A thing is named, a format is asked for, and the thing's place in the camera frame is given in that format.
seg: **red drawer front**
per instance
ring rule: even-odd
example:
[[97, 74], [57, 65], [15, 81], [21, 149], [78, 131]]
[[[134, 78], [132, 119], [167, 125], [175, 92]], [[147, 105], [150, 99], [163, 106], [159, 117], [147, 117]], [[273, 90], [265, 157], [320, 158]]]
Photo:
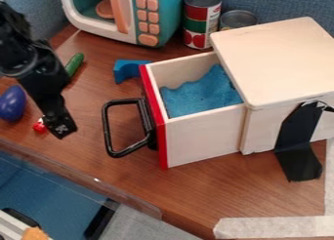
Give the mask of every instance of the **red drawer front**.
[[166, 144], [166, 123], [162, 117], [162, 113], [156, 99], [155, 92], [151, 85], [150, 79], [148, 77], [147, 68], [145, 65], [140, 65], [140, 72], [142, 81], [144, 84], [146, 98], [149, 103], [152, 116], [156, 126], [156, 138], [159, 154], [159, 164], [160, 168], [165, 170], [168, 169], [167, 160], [167, 144]]

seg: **toy microwave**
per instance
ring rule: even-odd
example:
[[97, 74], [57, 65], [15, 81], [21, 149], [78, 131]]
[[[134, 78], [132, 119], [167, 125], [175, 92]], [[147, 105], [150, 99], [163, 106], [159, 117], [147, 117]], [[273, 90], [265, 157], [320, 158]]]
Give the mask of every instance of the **toy microwave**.
[[67, 18], [79, 29], [114, 40], [160, 47], [180, 25], [183, 0], [62, 2]]

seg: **blue wall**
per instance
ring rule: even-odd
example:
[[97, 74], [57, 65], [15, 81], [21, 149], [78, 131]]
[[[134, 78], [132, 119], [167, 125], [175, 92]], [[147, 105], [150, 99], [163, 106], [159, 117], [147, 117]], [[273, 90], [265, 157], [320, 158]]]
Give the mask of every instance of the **blue wall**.
[[334, 35], [334, 0], [223, 0], [223, 6], [251, 11], [260, 22], [313, 17]]
[[[60, 30], [66, 18], [61, 0], [7, 0], [26, 14], [35, 38], [49, 38]], [[226, 9], [254, 12], [260, 22], [313, 17], [334, 35], [334, 0], [223, 0]]]
[[26, 15], [34, 38], [50, 38], [66, 23], [61, 0], [6, 0]]

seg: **tin can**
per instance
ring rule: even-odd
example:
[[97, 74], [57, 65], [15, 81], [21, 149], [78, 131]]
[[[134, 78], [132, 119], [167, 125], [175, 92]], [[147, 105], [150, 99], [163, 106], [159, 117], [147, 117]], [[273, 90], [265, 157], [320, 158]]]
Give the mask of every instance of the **tin can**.
[[258, 24], [258, 19], [253, 13], [245, 10], [232, 10], [222, 14], [220, 30], [224, 31], [256, 24]]
[[219, 26], [222, 0], [184, 0], [184, 41], [194, 49], [211, 47], [210, 34]]

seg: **microwave buttons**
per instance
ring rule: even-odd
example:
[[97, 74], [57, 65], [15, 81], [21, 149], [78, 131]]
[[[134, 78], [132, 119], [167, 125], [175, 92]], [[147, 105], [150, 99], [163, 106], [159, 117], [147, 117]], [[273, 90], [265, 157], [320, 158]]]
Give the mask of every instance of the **microwave buttons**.
[[147, 33], [148, 32], [147, 22], [140, 21], [139, 22], [139, 29], [140, 29], [141, 32]]
[[149, 12], [148, 13], [148, 20], [152, 23], [158, 23], [159, 22], [159, 14], [156, 12]]
[[143, 45], [147, 45], [147, 46], [151, 46], [151, 47], [156, 46], [159, 42], [159, 40], [156, 36], [151, 35], [151, 34], [145, 34], [145, 33], [142, 33], [138, 37], [138, 39]]
[[136, 0], [136, 6], [139, 9], [145, 9], [146, 8], [146, 0]]
[[158, 0], [148, 0], [147, 8], [151, 11], [157, 11], [159, 8], [159, 1]]
[[137, 16], [139, 20], [147, 20], [147, 12], [145, 10], [138, 10]]
[[158, 24], [150, 24], [149, 25], [149, 33], [151, 34], [159, 34], [160, 33], [160, 26]]

